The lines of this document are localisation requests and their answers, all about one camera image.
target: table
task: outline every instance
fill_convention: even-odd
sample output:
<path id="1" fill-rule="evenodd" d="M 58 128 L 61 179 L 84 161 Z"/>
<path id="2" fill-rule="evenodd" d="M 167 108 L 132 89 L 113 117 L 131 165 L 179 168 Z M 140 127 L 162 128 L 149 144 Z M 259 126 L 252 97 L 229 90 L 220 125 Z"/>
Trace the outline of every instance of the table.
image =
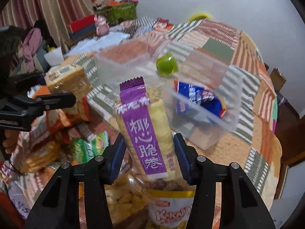
<path id="1" fill-rule="evenodd" d="M 151 20 L 141 19 L 141 23 L 148 21 L 151 24 Z M 155 34 L 156 38 L 168 37 L 172 42 L 181 43 L 181 47 L 175 48 L 174 57 L 186 60 L 196 49 L 228 65 L 234 65 L 243 74 L 242 107 L 235 132 L 225 134 L 217 144 L 205 151 L 193 145 L 191 141 L 187 140 L 187 144 L 194 146 L 198 154 L 207 156 L 214 163 L 225 165 L 231 162 L 239 163 L 270 209 L 279 179 L 282 150 L 279 140 L 274 135 L 277 120 L 276 94 L 255 43 L 245 32 L 212 20 L 197 20 L 174 25 L 163 29 L 162 34 L 149 33 Z M 91 123 L 89 129 L 95 134 L 99 133 L 101 128 L 106 129 L 111 132 L 110 139 L 114 140 L 118 127 L 112 116 L 111 107 L 105 102 L 105 97 L 111 90 L 98 82 L 95 60 L 91 55 L 82 55 L 71 57 L 66 61 L 84 66 L 94 87 L 87 97 L 90 105 L 103 115 L 103 119 Z M 32 178 L 34 183 L 37 182 L 36 190 L 39 192 L 43 187 L 39 187 L 37 177 Z M 29 205 L 32 206 L 37 194 L 26 196 L 30 200 Z M 214 228 L 218 228 L 220 206 L 221 185 L 218 183 Z"/>

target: plastic container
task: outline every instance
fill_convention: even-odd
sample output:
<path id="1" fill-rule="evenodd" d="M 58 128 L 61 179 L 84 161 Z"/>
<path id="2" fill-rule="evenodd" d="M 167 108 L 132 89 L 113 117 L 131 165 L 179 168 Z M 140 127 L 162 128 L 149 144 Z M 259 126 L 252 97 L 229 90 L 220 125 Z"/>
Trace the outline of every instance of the plastic container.
<path id="1" fill-rule="evenodd" d="M 132 47 L 132 45 L 128 46 L 130 43 L 136 47 L 138 42 L 135 42 L 135 40 L 124 42 L 119 45 L 120 47 L 113 47 L 111 51 L 117 54 L 124 54 L 124 52 L 120 52 L 120 49 L 124 49 L 125 46 Z M 181 133 L 201 149 L 209 148 L 223 134 L 236 129 L 241 106 L 242 76 L 234 67 L 226 65 L 198 50 L 193 50 L 185 61 L 179 61 L 178 57 L 176 58 L 178 72 L 162 78 L 157 74 L 155 61 L 162 54 L 171 52 L 171 47 L 167 47 L 167 44 L 179 43 L 169 43 L 165 40 L 161 42 L 159 48 L 154 52 L 155 54 L 150 53 L 149 42 L 144 41 L 143 43 L 138 54 L 135 54 L 134 57 L 131 54 L 133 59 L 128 59 L 127 57 L 127 61 L 120 59 L 115 62 L 103 54 L 96 54 L 95 59 L 101 83 L 106 84 L 113 90 L 118 90 L 120 83 L 139 76 L 142 76 L 144 81 L 149 80 L 149 83 L 151 83 L 152 77 L 155 80 L 159 80 L 160 82 L 155 81 L 155 86 L 161 87 L 162 99 L 166 104 L 167 117 L 172 130 Z M 205 85 L 213 89 L 217 96 L 225 98 L 228 106 L 226 114 L 219 118 L 205 108 L 190 102 L 186 97 L 177 94 L 174 90 L 175 78 L 196 85 Z M 187 113 L 176 113 L 177 100 L 181 100 L 189 106 L 190 109 Z"/>

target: green box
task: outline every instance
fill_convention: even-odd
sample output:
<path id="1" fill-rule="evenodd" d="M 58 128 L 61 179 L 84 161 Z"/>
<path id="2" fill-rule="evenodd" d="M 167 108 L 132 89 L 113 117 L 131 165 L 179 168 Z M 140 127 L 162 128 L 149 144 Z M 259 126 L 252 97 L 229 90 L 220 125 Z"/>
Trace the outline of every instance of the green box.
<path id="1" fill-rule="evenodd" d="M 97 15 L 102 15 L 106 18 L 109 26 L 115 26 L 123 21 L 134 20 L 137 18 L 136 4 L 128 2 L 117 6 L 108 6 L 96 11 Z"/>

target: blue snack wrapper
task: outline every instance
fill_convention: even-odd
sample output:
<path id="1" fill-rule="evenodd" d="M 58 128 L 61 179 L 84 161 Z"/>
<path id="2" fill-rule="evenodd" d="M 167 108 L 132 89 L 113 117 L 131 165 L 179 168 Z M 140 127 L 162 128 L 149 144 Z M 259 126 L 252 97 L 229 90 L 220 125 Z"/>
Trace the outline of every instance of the blue snack wrapper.
<path id="1" fill-rule="evenodd" d="M 199 87 L 193 84 L 184 83 L 175 80 L 175 89 L 178 94 L 187 97 L 193 103 L 196 103 L 214 115 L 223 117 L 226 112 L 226 108 L 223 106 L 220 99 L 214 94 L 214 92 L 207 87 Z M 178 114 L 186 113 L 190 110 L 188 104 L 177 99 L 176 112 Z"/>

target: white cloth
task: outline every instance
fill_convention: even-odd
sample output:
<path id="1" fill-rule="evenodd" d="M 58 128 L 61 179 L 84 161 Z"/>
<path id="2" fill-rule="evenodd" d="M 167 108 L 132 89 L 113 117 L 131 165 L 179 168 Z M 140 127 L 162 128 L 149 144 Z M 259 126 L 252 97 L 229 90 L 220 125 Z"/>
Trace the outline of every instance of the white cloth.
<path id="1" fill-rule="evenodd" d="M 76 46 L 74 46 L 66 56 L 72 56 L 75 54 L 87 53 L 87 52 L 97 52 L 100 49 L 104 49 L 109 46 L 120 44 L 124 39 L 129 39 L 130 34 L 122 32 L 109 32 L 109 34 L 96 39 L 84 39 Z"/>

